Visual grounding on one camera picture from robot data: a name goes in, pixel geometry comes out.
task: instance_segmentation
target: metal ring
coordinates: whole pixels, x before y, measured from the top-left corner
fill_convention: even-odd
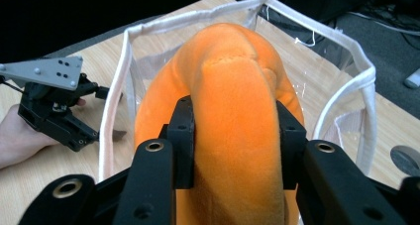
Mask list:
[[[77,178],[71,178],[63,181],[52,192],[52,196],[56,198],[67,198],[80,190],[82,182]]]
[[[146,151],[149,151],[151,153],[158,152],[161,149],[163,149],[163,143],[159,142],[151,142],[146,146]]]
[[[318,143],[315,146],[317,147],[319,151],[323,153],[334,153],[336,151],[334,147],[325,143]]]

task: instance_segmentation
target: human hand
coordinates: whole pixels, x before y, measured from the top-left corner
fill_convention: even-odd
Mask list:
[[[79,99],[77,105],[85,103]],[[55,139],[31,128],[18,115],[18,109],[18,104],[10,107],[0,123],[0,169],[22,162],[46,146],[58,145]]]

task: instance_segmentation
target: orange plush toy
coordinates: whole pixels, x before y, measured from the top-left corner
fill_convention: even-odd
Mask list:
[[[235,24],[197,33],[148,89],[136,145],[157,138],[186,95],[195,118],[194,186],[176,192],[177,224],[297,223],[294,192],[285,202],[282,189],[275,100],[302,125],[303,115],[272,45]]]

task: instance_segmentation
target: screw hole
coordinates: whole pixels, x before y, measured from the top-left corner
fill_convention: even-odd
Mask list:
[[[364,208],[364,214],[367,215],[369,218],[377,220],[377,221],[383,219],[383,214],[379,210],[370,206],[366,206]]]
[[[162,143],[150,143],[146,146],[146,150],[149,152],[157,152],[163,148]]]
[[[316,147],[318,148],[319,151],[323,152],[323,153],[334,153],[336,150],[328,144],[317,144]]]
[[[136,208],[134,211],[134,216],[138,219],[147,219],[152,216],[152,212],[154,210],[154,206],[149,203],[143,203],[139,207]]]
[[[81,188],[81,185],[81,181],[77,178],[66,180],[54,189],[52,195],[56,198],[70,197]]]

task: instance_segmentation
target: wooden table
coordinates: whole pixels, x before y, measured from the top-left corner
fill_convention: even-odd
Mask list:
[[[233,1],[235,0],[202,0],[169,15],[190,10],[210,9]],[[279,50],[287,73],[291,81],[294,82],[296,92],[302,100],[306,127],[313,128],[316,116],[311,112],[319,111],[323,106],[324,101],[319,99],[323,97],[322,92],[326,90],[323,87],[327,87],[319,84],[319,80],[322,77],[326,77],[325,73],[335,74],[334,70],[329,70],[332,66],[326,60],[320,59],[319,56],[307,49],[305,50],[304,47],[296,46],[293,39],[286,34],[279,33],[279,29],[270,24],[262,25],[262,28],[258,29],[258,31]],[[271,38],[272,32],[282,36],[282,39]],[[123,36],[118,35],[75,53],[75,55],[83,57],[82,71],[87,74],[91,81],[98,82],[103,86],[109,86],[118,64],[122,44]],[[325,64],[328,72],[310,72],[310,69],[305,67],[305,65],[310,63]],[[304,85],[302,82],[313,86],[303,89]],[[5,86],[0,87],[0,93],[3,97],[0,102],[0,118],[3,118],[12,104],[19,103],[21,95]],[[85,99],[87,100],[87,105],[73,107],[73,113],[92,128],[99,130],[104,101],[95,99],[93,95]],[[379,94],[376,95],[376,110],[378,127],[377,149],[369,176],[397,188],[407,174],[401,172],[393,164],[389,156],[390,150],[396,145],[406,145],[420,151],[420,134],[418,133],[420,121]],[[133,156],[133,127],[128,123],[130,120],[127,102],[123,99],[118,109],[115,129],[126,130],[128,134],[122,141],[114,145],[115,172],[129,167],[131,164]],[[27,206],[39,192],[48,183],[61,176],[71,173],[84,173],[91,175],[97,181],[98,146],[98,143],[94,143],[79,153],[74,153],[63,146],[47,147],[23,163],[0,169],[0,223],[17,224]],[[348,149],[347,152],[352,159],[355,157],[355,150]]]

